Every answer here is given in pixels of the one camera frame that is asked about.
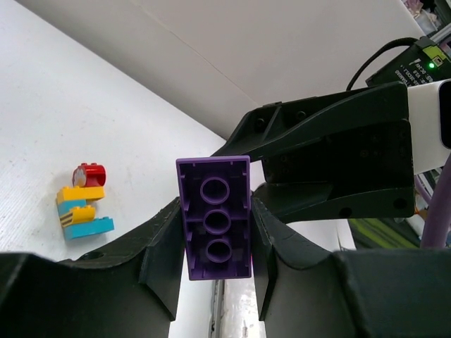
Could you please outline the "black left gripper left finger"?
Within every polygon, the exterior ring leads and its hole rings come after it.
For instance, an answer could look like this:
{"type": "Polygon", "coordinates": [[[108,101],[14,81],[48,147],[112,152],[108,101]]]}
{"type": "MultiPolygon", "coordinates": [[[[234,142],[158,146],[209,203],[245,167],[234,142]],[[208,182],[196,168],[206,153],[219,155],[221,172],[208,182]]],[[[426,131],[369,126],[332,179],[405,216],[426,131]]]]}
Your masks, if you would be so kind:
{"type": "Polygon", "coordinates": [[[183,269],[179,199],[77,260],[1,255],[2,337],[167,337],[183,269]]]}

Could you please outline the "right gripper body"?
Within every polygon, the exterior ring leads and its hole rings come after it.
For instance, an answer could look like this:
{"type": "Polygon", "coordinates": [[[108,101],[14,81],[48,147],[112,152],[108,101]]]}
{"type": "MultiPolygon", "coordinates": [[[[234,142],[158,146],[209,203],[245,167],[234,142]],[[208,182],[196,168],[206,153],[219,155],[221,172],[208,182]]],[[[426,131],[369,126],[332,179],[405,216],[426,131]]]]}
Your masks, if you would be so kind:
{"type": "Polygon", "coordinates": [[[408,187],[414,176],[411,128],[407,120],[359,127],[261,163],[270,184],[408,187]]]}

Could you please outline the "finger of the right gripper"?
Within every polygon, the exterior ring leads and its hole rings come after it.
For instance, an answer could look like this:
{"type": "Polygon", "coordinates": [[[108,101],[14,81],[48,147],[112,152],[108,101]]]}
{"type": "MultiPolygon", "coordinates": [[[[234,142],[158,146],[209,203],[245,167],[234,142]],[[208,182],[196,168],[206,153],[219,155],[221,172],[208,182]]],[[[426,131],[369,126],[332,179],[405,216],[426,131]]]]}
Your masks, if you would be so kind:
{"type": "Polygon", "coordinates": [[[332,184],[263,184],[253,197],[283,223],[406,218],[414,213],[413,186],[341,194],[332,184]]]}
{"type": "Polygon", "coordinates": [[[215,156],[259,161],[332,134],[408,117],[408,89],[400,82],[276,102],[246,113],[215,156]]]}

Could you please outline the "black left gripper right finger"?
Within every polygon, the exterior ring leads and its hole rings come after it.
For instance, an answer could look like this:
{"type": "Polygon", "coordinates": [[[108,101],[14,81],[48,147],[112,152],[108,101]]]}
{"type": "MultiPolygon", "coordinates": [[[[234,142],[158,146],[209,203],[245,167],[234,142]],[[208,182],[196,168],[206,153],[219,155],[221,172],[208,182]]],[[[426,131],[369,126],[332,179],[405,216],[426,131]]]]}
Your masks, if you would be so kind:
{"type": "Polygon", "coordinates": [[[252,199],[252,262],[268,337],[449,337],[450,251],[327,251],[252,199]]]}

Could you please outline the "purple lego brick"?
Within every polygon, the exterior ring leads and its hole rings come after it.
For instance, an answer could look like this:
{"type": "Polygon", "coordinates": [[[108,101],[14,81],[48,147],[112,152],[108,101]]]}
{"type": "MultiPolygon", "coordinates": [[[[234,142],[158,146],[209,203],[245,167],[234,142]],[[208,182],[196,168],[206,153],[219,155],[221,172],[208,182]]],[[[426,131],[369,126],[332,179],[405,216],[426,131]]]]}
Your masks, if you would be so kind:
{"type": "Polygon", "coordinates": [[[249,156],[179,158],[175,162],[191,280],[249,278],[249,156]]]}

